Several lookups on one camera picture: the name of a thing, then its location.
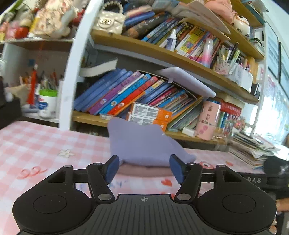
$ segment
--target person's hand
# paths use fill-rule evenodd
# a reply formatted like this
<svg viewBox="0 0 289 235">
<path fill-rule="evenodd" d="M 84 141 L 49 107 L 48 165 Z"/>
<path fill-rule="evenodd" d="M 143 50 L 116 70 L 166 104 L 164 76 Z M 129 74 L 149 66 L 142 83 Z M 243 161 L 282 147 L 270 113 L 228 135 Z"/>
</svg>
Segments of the person's hand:
<svg viewBox="0 0 289 235">
<path fill-rule="evenodd" d="M 276 228 L 276 224 L 277 224 L 277 221 L 276 221 L 276 218 L 274 219 L 269 231 L 272 233 L 272 234 L 276 234 L 277 233 L 277 228 Z"/>
<path fill-rule="evenodd" d="M 284 199 L 279 199 L 276 200 L 276 207 L 277 207 L 277 211 L 278 212 L 282 212 L 282 211 L 289 211 L 289 198 L 284 198 Z M 272 234 L 276 234 L 277 233 L 277 228 L 276 228 L 276 218 L 274 219 L 269 231 Z"/>
<path fill-rule="evenodd" d="M 277 211 L 289 211 L 289 198 L 276 200 Z"/>
</svg>

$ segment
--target purple book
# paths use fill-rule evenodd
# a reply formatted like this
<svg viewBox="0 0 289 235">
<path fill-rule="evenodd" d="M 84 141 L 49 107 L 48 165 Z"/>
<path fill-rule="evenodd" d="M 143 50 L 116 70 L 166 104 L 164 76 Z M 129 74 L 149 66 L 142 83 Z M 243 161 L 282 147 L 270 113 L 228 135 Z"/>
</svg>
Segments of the purple book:
<svg viewBox="0 0 289 235">
<path fill-rule="evenodd" d="M 100 110 L 111 98 L 113 98 L 120 90 L 122 90 L 124 87 L 131 84 L 134 80 L 136 80 L 141 73 L 139 71 L 134 72 L 131 76 L 129 76 L 126 80 L 124 80 L 122 83 L 120 83 L 118 86 L 116 86 L 114 89 L 112 89 L 110 92 L 108 92 L 100 101 L 98 101 L 90 110 L 90 114 L 96 113 L 98 110 Z"/>
</svg>

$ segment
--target folded cloth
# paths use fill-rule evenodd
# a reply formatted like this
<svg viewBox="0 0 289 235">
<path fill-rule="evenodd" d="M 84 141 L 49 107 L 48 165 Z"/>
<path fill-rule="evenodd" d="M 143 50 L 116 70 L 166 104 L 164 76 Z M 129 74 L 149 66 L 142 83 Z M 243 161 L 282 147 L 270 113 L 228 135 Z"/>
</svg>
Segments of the folded cloth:
<svg viewBox="0 0 289 235">
<path fill-rule="evenodd" d="M 159 125 L 139 124 L 114 117 L 108 122 L 110 154 L 118 155 L 123 162 L 138 166 L 168 167 L 172 154 L 184 163 L 194 162 L 196 157 L 166 136 Z"/>
<path fill-rule="evenodd" d="M 137 177 L 165 177 L 173 176 L 169 167 L 137 166 L 124 163 L 119 166 L 118 174 Z"/>
</svg>

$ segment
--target crosshair marking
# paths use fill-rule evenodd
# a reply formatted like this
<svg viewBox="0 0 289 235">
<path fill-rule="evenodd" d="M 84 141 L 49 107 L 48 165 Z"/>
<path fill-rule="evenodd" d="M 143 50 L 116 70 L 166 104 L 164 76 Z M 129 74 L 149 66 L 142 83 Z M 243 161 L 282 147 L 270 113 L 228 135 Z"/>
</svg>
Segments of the crosshair marking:
<svg viewBox="0 0 289 235">
<path fill-rule="evenodd" d="M 149 199 L 146 198 L 146 197 L 142 197 L 140 200 L 142 200 L 143 202 L 146 202 L 146 201 L 149 200 Z"/>
</svg>

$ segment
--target picture frame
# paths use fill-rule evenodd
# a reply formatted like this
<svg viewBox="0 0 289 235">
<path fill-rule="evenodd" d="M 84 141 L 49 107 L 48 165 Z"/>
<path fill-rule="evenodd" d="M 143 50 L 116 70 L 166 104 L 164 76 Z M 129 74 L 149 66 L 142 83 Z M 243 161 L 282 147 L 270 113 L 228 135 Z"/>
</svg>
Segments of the picture frame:
<svg viewBox="0 0 289 235">
<path fill-rule="evenodd" d="M 270 25 L 266 27 L 266 34 L 268 35 L 268 68 L 274 77 L 279 79 L 279 65 L 280 65 L 280 51 L 279 40 L 274 30 Z"/>
<path fill-rule="evenodd" d="M 279 47 L 281 58 L 279 84 L 284 90 L 286 96 L 289 97 L 289 56 L 281 42 L 279 42 Z"/>
</svg>

